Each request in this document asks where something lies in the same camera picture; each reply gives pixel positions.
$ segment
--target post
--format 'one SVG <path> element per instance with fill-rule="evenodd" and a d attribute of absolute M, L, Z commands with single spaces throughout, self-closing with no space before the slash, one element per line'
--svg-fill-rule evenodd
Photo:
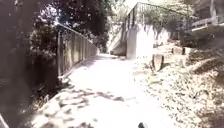
<path fill-rule="evenodd" d="M 57 65 L 58 65 L 58 76 L 63 73 L 63 39 L 62 32 L 58 30 L 58 45 L 57 45 Z"/>
<path fill-rule="evenodd" d="M 212 24 L 217 25 L 218 21 L 217 21 L 217 17 L 216 17 L 216 9 L 215 9 L 214 0 L 211 0 L 210 14 L 211 14 L 211 18 L 212 18 Z"/>

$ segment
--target fence post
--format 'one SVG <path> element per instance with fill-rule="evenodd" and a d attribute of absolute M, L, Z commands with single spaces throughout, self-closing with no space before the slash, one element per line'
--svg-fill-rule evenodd
<path fill-rule="evenodd" d="M 57 45 L 57 63 L 58 63 L 58 76 L 61 76 L 63 73 L 63 38 L 62 32 L 58 31 L 58 45 Z"/>

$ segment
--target dry grass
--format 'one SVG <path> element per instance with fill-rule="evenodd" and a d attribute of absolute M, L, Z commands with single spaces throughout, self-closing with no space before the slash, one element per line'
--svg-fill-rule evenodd
<path fill-rule="evenodd" d="M 196 50 L 144 77 L 148 93 L 163 103 L 161 107 L 179 128 L 224 127 L 224 62 L 220 55 Z"/>

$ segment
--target ground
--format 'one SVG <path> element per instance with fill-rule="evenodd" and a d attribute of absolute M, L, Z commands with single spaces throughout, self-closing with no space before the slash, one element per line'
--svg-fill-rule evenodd
<path fill-rule="evenodd" d="M 34 116 L 34 128 L 174 128 L 160 103 L 133 81 L 132 61 L 98 55 L 68 75 L 63 89 Z"/>

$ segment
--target fence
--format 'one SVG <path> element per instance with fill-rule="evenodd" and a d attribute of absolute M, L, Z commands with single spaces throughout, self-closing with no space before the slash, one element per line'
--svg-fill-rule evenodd
<path fill-rule="evenodd" d="M 76 31 L 58 33 L 58 75 L 62 76 L 74 65 L 96 55 L 98 48 Z"/>
<path fill-rule="evenodd" d="M 164 7 L 137 3 L 130 11 L 122 25 L 122 41 L 125 42 L 127 31 L 135 24 L 151 24 L 161 30 L 162 27 L 173 32 L 188 30 L 192 24 L 192 18 L 188 15 L 170 10 Z"/>

